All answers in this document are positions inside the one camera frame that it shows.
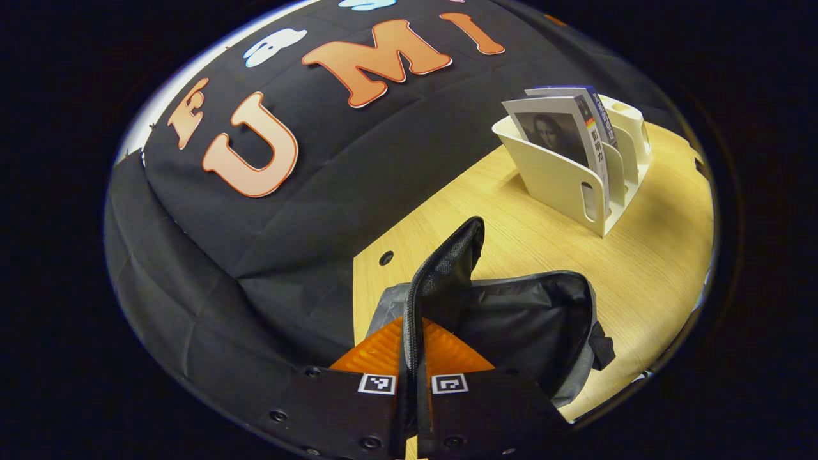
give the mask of black fabric bag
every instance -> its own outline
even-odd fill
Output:
[[[506,375],[529,380],[552,406],[550,417],[559,419],[551,421],[557,424],[564,420],[555,409],[576,398],[591,368],[601,370],[614,359],[613,341],[596,319],[595,293],[580,273],[552,271],[472,282],[484,232],[480,217],[461,225],[421,265],[411,283],[384,291],[367,332],[369,336],[395,318],[405,318],[399,380],[409,385],[402,386],[398,414],[409,435],[417,431],[421,457],[440,458],[435,455],[441,452],[439,444],[451,438],[441,440],[431,432],[438,423],[432,423],[425,397],[429,390],[421,318],[452,332]],[[474,388],[471,374],[464,378]]]

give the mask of magazine holder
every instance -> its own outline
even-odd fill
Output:
[[[599,96],[608,112],[619,147],[617,149],[602,143],[610,182],[610,213],[605,218],[593,219],[589,215],[604,215],[602,181],[596,173],[562,155],[525,141],[510,116],[496,122],[492,131],[517,165],[529,195],[604,237],[622,217],[645,180],[650,167],[651,146],[640,111],[611,97]],[[593,197],[592,203],[586,203],[583,183],[592,189],[590,194],[585,194]],[[588,213],[586,207],[596,212]]]

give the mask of mona lisa picture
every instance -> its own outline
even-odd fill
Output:
[[[532,112],[517,117],[529,142],[588,167],[585,147],[571,114]]]

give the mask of book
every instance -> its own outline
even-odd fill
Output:
[[[611,124],[611,120],[608,118],[608,111],[605,110],[605,106],[602,104],[600,100],[599,94],[596,93],[596,90],[592,86],[563,86],[563,85],[554,85],[554,86],[540,86],[537,88],[526,89],[525,93],[530,97],[547,97],[547,96],[579,96],[582,94],[588,100],[592,102],[591,104],[591,113],[594,115],[596,119],[597,125],[602,125],[602,140],[603,142],[607,143],[608,145],[612,146],[613,148],[618,149],[619,146],[616,142],[616,134],[614,134],[614,127]]]
[[[595,173],[602,182],[603,209],[610,213],[608,168],[596,120],[583,95],[526,97],[504,101],[520,136],[534,145],[563,156]],[[582,188],[588,217],[596,219],[593,195]]]

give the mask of book spine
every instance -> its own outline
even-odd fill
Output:
[[[611,120],[608,118],[608,111],[605,110],[605,106],[602,105],[600,96],[596,94],[596,91],[590,91],[590,93],[591,99],[594,100],[594,105],[596,105],[596,111],[600,114],[602,125],[605,127],[605,133],[608,135],[608,144],[610,144],[613,148],[618,149],[619,146],[616,143],[616,134],[614,134],[614,127],[611,124]]]
[[[577,108],[579,109],[580,114],[582,114],[582,106],[587,105],[585,104],[583,96],[576,96],[574,101],[577,102]],[[600,136],[600,131],[596,127],[596,120],[594,116],[587,112],[586,115],[582,117],[585,122],[585,127],[588,131],[588,134],[591,136],[591,149],[592,151],[588,153],[588,163],[592,165],[592,170],[595,171],[599,176],[600,180],[602,181],[603,187],[603,197],[605,198],[605,215],[609,212],[609,197],[610,197],[610,187],[608,184],[608,161],[605,159],[605,149],[602,147],[602,137]]]

